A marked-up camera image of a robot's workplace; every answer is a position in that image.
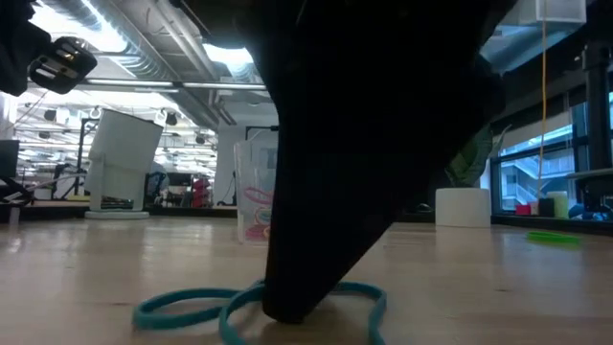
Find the wooden table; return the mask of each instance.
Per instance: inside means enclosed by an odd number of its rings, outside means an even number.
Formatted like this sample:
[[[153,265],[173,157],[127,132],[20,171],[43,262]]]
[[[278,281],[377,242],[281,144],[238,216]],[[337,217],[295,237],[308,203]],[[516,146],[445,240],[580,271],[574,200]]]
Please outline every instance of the wooden table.
[[[0,344],[220,344],[216,323],[134,332],[130,316],[155,294],[260,278],[266,249],[235,238],[235,219],[0,227]],[[347,279],[388,291],[388,344],[611,344],[613,240],[583,238],[580,248],[564,248],[527,242],[521,229],[395,225]],[[366,344],[371,306],[333,296],[290,327],[252,305],[233,322],[249,344]]]

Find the teal rope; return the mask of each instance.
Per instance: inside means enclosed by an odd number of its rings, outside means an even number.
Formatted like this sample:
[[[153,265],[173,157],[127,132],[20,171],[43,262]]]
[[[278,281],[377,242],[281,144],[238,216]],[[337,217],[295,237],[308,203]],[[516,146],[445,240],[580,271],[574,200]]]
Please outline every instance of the teal rope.
[[[141,330],[171,330],[219,318],[219,334],[223,343],[225,345],[246,345],[247,343],[238,336],[237,331],[228,323],[228,318],[232,312],[246,304],[261,301],[263,289],[263,281],[257,281],[253,286],[243,291],[230,288],[192,288],[165,293],[136,307],[132,315],[132,324]],[[385,345],[385,341],[378,330],[387,304],[385,291],[367,284],[351,282],[339,283],[334,291],[339,293],[357,292],[376,300],[375,307],[368,317],[369,341],[371,345]],[[181,315],[154,312],[169,304],[194,298],[226,298],[230,301],[223,307],[214,307]]]

